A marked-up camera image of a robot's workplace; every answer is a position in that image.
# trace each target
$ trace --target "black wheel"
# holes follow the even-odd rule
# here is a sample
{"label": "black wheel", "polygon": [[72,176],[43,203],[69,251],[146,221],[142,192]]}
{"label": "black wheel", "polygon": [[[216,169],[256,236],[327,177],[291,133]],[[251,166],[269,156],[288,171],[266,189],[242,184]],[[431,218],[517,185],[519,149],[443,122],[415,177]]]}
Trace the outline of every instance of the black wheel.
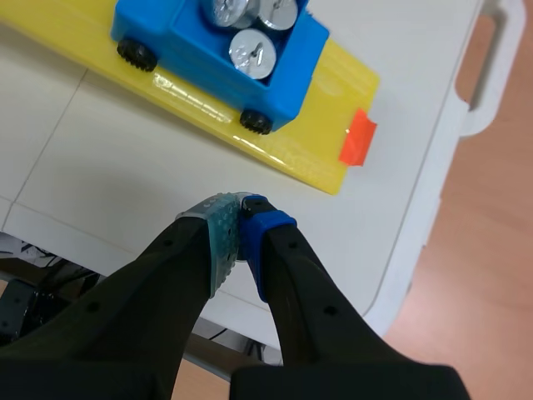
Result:
{"label": "black wheel", "polygon": [[246,129],[267,135],[272,130],[272,121],[265,114],[253,110],[244,110],[241,114],[241,125]]}
{"label": "black wheel", "polygon": [[134,67],[147,73],[157,65],[156,55],[144,44],[132,39],[123,39],[118,43],[117,52]]}

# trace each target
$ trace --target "floor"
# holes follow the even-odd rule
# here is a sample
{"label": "floor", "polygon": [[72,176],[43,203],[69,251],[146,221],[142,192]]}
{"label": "floor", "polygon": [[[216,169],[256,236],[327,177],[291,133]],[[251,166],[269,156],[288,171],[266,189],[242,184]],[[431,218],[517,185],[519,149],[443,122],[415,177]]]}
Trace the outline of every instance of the floor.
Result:
{"label": "floor", "polygon": [[[476,29],[458,80],[465,98],[491,29]],[[412,290],[386,335],[414,359],[455,366],[473,399],[533,398],[532,93],[530,22],[497,119],[457,150]]]}

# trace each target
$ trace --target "yellow board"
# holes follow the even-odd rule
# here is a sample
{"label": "yellow board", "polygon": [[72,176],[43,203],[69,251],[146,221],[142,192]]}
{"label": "yellow board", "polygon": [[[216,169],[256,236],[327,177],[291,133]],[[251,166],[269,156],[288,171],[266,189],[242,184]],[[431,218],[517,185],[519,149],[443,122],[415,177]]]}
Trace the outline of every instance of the yellow board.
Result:
{"label": "yellow board", "polygon": [[117,55],[109,32],[117,0],[0,0],[0,21],[150,102],[324,192],[336,194],[338,161],[355,111],[368,112],[379,78],[328,40],[300,115],[267,136],[247,131],[240,113],[159,67],[139,71]]}

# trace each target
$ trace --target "table handle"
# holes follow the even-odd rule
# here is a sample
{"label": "table handle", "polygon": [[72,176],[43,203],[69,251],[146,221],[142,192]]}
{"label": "table handle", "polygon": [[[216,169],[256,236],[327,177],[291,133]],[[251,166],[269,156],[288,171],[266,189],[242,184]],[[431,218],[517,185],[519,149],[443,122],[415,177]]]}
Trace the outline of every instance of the table handle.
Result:
{"label": "table handle", "polygon": [[496,29],[466,114],[462,137],[476,135],[494,121],[526,26],[523,0],[485,0],[481,13],[494,20]]}

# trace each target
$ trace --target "blue toy car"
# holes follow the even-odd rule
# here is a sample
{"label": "blue toy car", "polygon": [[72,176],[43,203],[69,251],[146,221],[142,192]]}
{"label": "blue toy car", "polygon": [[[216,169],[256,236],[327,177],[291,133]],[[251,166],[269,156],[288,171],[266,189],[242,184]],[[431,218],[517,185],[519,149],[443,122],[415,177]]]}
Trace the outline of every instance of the blue toy car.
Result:
{"label": "blue toy car", "polygon": [[118,53],[135,67],[150,72],[159,63],[241,111],[245,128],[268,134],[300,112],[329,36],[306,10],[307,1],[296,0],[294,27],[272,40],[277,62],[262,80],[233,66],[228,49],[237,31],[213,27],[201,0],[118,0],[111,36]]}

